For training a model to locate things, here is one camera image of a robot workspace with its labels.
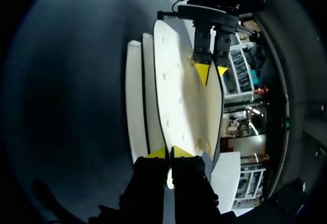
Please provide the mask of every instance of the ceiling light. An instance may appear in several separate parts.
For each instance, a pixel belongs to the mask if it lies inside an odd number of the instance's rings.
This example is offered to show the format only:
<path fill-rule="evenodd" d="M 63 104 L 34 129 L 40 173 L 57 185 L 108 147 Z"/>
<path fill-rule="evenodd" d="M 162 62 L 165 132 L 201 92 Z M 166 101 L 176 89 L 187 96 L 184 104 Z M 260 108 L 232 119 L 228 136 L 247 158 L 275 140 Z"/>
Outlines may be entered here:
<path fill-rule="evenodd" d="M 258 162 L 259 162 L 259 159 L 258 159 L 258 156 L 257 156 L 257 154 L 256 154 L 256 153 L 254 153 L 254 156 L 255 156 L 255 160 L 256 160 L 256 162 L 258 163 Z"/>
<path fill-rule="evenodd" d="M 258 133 L 257 129 L 255 128 L 255 126 L 253 125 L 253 123 L 249 122 L 249 125 L 250 125 L 251 128 L 254 130 L 255 134 L 258 136 L 259 133 Z"/>
<path fill-rule="evenodd" d="M 255 112 L 256 114 L 260 114 L 260 111 L 258 111 L 257 109 L 253 109 L 253 112 Z"/>

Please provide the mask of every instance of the black mount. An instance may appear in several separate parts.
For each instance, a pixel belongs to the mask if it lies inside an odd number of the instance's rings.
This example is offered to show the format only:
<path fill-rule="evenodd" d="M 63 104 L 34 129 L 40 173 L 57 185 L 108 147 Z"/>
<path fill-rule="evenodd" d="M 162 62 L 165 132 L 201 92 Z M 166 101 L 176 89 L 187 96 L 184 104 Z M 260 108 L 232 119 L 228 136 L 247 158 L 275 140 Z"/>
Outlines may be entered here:
<path fill-rule="evenodd" d="M 210 64 L 214 61 L 216 66 L 229 67 L 229 49 L 231 34 L 243 32 L 256 41 L 259 33 L 239 25 L 239 16 L 227 14 L 224 11 L 191 4 L 179 5 L 178 12 L 159 11 L 157 18 L 179 18 L 193 20 L 195 27 L 193 60 L 196 63 Z M 214 52 L 210 52 L 210 30 L 216 31 Z"/>

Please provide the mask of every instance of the gray floor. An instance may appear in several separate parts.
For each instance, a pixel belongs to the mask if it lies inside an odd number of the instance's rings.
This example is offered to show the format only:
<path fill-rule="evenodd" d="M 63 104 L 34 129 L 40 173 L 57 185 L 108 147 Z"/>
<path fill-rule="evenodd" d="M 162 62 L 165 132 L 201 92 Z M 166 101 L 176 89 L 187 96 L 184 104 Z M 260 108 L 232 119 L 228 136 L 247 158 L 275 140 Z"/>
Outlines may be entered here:
<path fill-rule="evenodd" d="M 169 0 L 38 0 L 4 68 L 5 142 L 31 196 L 38 178 L 84 221 L 118 207 L 132 175 L 125 114 L 126 45 L 152 33 Z M 167 21 L 189 42 L 184 23 Z M 167 193 L 165 223 L 173 221 Z M 40 209 L 42 214 L 49 213 Z"/>

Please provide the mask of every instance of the black cable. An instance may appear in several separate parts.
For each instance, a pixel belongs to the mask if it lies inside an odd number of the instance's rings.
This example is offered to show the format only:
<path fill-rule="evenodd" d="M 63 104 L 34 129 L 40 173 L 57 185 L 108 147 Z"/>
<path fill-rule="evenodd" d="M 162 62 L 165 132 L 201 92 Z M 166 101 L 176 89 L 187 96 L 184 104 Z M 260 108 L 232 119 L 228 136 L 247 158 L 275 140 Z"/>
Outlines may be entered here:
<path fill-rule="evenodd" d="M 174 13 L 177 13 L 175 10 L 174 10 L 174 6 L 179 2 L 180 0 L 177 0 L 173 5 L 172 5 L 172 11 L 174 12 Z"/>

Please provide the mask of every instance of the red object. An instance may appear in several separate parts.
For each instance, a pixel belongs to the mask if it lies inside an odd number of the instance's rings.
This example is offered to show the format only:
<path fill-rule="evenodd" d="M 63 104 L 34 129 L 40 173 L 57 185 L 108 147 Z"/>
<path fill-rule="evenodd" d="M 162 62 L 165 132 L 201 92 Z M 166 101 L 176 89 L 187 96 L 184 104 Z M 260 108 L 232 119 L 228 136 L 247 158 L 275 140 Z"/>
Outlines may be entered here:
<path fill-rule="evenodd" d="M 256 90 L 254 90 L 253 92 L 255 95 L 265 95 L 266 93 L 268 93 L 268 89 L 267 87 L 264 88 L 258 88 Z"/>

